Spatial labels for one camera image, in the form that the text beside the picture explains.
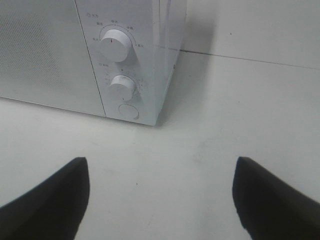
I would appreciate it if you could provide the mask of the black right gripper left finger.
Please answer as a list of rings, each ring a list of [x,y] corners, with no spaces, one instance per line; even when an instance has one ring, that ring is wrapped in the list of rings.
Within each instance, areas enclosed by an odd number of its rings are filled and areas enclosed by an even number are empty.
[[[87,159],[76,157],[0,208],[2,240],[73,240],[90,197]]]

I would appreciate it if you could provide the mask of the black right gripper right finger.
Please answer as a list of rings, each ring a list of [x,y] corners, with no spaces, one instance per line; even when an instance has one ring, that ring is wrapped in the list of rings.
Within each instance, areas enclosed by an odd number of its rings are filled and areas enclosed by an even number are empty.
[[[253,240],[320,238],[320,204],[249,157],[237,159],[232,198]]]

